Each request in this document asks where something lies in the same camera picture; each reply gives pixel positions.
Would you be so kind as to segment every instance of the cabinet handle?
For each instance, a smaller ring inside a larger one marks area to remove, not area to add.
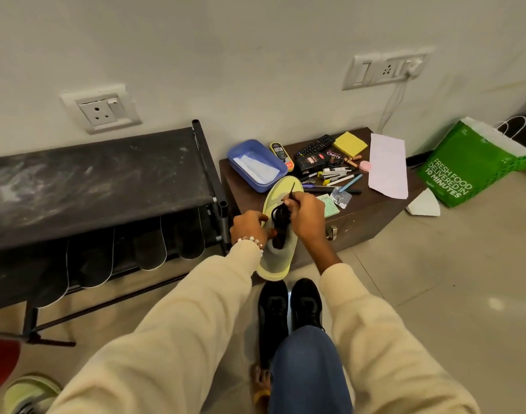
[[[337,237],[337,227],[335,225],[327,226],[327,240],[334,241]]]

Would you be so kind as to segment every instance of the tiled floor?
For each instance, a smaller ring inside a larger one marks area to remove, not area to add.
[[[484,413],[526,413],[526,173],[510,174],[438,218],[400,214],[376,238],[340,253],[369,291],[383,296],[430,353],[478,400]],[[72,295],[42,312],[50,319],[135,290],[189,262],[164,265]],[[290,273],[318,280],[310,265]],[[40,371],[65,384],[100,346],[131,331],[172,286],[47,330],[77,347],[22,348],[12,377]],[[242,308],[204,405],[209,413],[250,412],[248,371],[256,352],[256,303]],[[17,331],[19,307],[0,311],[0,329]],[[324,313],[325,328],[331,319]]]

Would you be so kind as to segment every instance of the beige sweatshirt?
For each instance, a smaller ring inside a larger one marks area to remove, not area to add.
[[[51,414],[200,412],[252,287],[260,258],[249,240],[209,257],[136,330],[102,347],[68,383]],[[346,264],[319,288],[356,392],[357,414],[478,413],[472,396],[428,354],[383,299]]]

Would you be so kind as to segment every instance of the pearl bracelet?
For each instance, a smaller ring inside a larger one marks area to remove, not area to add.
[[[259,240],[257,238],[254,238],[254,237],[248,237],[247,235],[242,237],[242,238],[239,238],[237,242],[240,242],[242,241],[243,239],[249,239],[250,241],[253,241],[255,243],[255,245],[257,245],[259,247],[259,250],[261,251],[261,254],[263,254],[263,244],[259,243]]]

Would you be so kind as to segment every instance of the right hand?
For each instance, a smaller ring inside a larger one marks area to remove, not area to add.
[[[295,200],[285,196],[283,201],[292,213],[292,229],[305,244],[326,241],[324,232],[324,202],[310,193],[295,191]]]

